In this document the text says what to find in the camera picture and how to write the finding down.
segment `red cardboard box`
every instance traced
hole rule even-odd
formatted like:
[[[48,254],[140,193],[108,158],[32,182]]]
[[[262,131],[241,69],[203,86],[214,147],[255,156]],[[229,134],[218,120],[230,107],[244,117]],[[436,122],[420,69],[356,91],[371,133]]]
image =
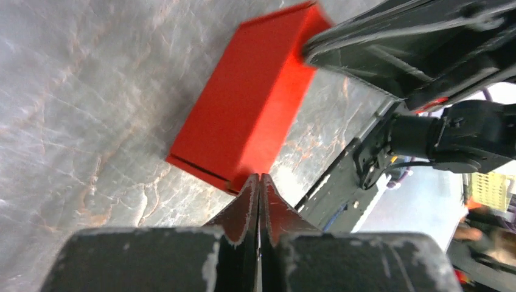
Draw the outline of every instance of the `red cardboard box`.
[[[167,161],[234,194],[270,172],[316,71],[302,45],[330,26],[315,2],[241,23]]]

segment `yellow basket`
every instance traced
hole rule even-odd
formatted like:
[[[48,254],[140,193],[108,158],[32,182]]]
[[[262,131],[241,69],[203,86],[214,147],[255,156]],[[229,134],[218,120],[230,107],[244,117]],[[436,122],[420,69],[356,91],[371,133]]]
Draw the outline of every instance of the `yellow basket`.
[[[473,200],[496,210],[507,211],[512,196],[507,191],[508,181],[514,181],[514,175],[494,172],[471,174],[470,190]]]

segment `floor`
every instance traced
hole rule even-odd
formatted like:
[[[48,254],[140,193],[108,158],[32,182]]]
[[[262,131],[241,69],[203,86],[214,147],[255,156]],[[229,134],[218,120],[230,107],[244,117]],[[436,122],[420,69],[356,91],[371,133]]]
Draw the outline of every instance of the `floor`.
[[[238,23],[300,1],[0,2],[0,291],[99,226],[201,225],[232,197],[164,162]],[[335,22],[380,0],[321,1]],[[318,72],[271,174],[295,204],[386,99]]]

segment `blue wire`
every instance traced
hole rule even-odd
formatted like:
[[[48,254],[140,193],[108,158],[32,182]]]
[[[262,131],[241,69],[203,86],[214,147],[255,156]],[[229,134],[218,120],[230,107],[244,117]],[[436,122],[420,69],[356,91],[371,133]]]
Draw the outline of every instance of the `blue wire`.
[[[322,229],[322,231],[324,231],[324,232],[328,231],[328,229],[333,224],[333,222],[335,222],[335,220],[339,217],[339,215],[342,214],[342,212],[344,212],[345,210],[347,210],[347,202],[342,204],[342,206],[339,207],[337,212],[335,212],[335,214],[330,218],[330,221],[328,221],[328,223],[326,223],[326,225]]]

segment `gray marble tabletop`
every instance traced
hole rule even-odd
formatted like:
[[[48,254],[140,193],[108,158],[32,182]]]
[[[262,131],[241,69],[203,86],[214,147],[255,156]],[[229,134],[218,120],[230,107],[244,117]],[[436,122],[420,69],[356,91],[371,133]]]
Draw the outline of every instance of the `gray marble tabletop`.
[[[232,197],[164,158],[237,25],[296,0],[0,1],[0,291],[66,239],[201,225]],[[380,0],[327,0],[335,22]],[[318,72],[271,174],[294,204],[386,99]]]

